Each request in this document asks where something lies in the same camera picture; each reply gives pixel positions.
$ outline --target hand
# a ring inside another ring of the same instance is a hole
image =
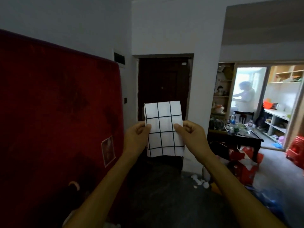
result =
[[[137,159],[145,148],[150,133],[151,125],[145,126],[145,121],[138,122],[127,129],[124,139],[124,154]]]
[[[174,124],[173,126],[198,161],[212,152],[203,127],[191,121],[183,121],[184,127],[179,124]]]

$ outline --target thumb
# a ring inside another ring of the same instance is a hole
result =
[[[174,129],[177,131],[179,135],[181,135],[183,138],[186,135],[187,131],[182,127],[180,124],[174,124],[173,125]]]
[[[148,136],[148,134],[150,133],[150,130],[151,130],[151,124],[147,124],[141,134]]]

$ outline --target wooden chair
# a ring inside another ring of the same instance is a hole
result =
[[[246,123],[246,120],[247,120],[247,116],[250,116],[253,120],[253,115],[254,115],[254,112],[242,112],[242,111],[235,111],[235,114],[238,114],[240,115],[239,116],[239,122],[245,124]]]

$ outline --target checkered notebook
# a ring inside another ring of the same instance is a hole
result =
[[[184,156],[184,143],[173,124],[183,125],[180,101],[144,104],[145,124],[151,124],[148,135],[147,155]]]

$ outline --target left hand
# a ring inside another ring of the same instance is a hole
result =
[[[145,126],[145,121],[138,122],[127,129],[123,147],[124,154],[137,159],[147,144],[150,130],[151,125]]]

